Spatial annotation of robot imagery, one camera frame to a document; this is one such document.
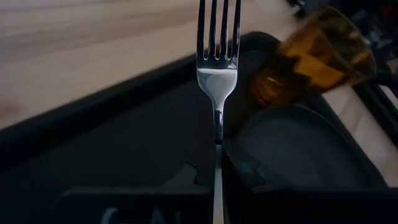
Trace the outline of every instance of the amber glass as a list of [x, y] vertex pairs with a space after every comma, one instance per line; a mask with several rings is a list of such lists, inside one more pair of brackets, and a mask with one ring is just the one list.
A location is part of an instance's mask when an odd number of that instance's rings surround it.
[[249, 84], [262, 106], [292, 103], [375, 74], [376, 63], [359, 30], [339, 11], [324, 7], [281, 43]]

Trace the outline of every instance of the wooden table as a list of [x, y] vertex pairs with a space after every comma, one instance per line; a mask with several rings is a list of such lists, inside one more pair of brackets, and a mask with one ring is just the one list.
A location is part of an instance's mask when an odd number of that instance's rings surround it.
[[[0, 129], [193, 54], [198, 3], [0, 1]], [[243, 34], [297, 28], [283, 0], [242, 0], [241, 15]]]

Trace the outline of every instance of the fork tines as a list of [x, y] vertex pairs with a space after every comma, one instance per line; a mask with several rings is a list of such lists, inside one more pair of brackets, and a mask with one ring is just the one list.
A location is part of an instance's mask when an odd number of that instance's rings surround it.
[[[223, 18], [221, 24], [221, 41], [220, 41], [220, 58], [229, 60], [228, 58], [228, 1], [224, 0]], [[216, 14], [217, 14], [217, 0], [213, 0], [211, 4], [211, 19], [210, 19], [210, 35], [209, 35], [209, 50], [208, 58], [216, 58]], [[236, 0], [234, 30], [232, 38], [232, 52], [231, 58], [238, 57], [239, 51], [239, 29], [241, 22], [241, 0]], [[207, 59], [204, 56], [203, 38], [205, 33], [205, 0], [200, 0], [199, 16], [198, 16], [198, 39], [197, 39], [197, 59]]]

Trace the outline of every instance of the silver fork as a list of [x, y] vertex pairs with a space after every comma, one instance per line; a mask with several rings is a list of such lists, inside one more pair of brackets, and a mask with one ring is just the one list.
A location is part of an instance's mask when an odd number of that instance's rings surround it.
[[200, 0], [197, 39], [197, 77], [200, 88], [213, 103], [216, 165], [213, 202], [213, 223], [224, 223], [223, 181], [221, 151], [223, 140], [223, 108], [225, 99], [235, 89], [238, 80], [238, 56], [241, 20], [241, 0], [236, 0], [231, 57], [228, 57], [228, 0], [224, 0], [221, 22], [220, 56], [216, 48], [217, 0], [211, 4], [208, 56], [205, 58], [203, 36], [205, 32], [205, 0]]

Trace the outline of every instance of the fork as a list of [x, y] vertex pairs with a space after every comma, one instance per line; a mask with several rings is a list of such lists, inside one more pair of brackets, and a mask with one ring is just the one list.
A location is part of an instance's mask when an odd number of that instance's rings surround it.
[[221, 21], [220, 50], [216, 47], [217, 0], [211, 4], [208, 56], [205, 57], [205, 0], [200, 0], [197, 38], [197, 78], [200, 88], [210, 97], [214, 112], [216, 165], [213, 201], [213, 224], [224, 223], [221, 153], [223, 142], [223, 109], [225, 99], [235, 89], [238, 80], [238, 56], [241, 20], [241, 0], [236, 0], [232, 48], [228, 56], [228, 1], [224, 0]]

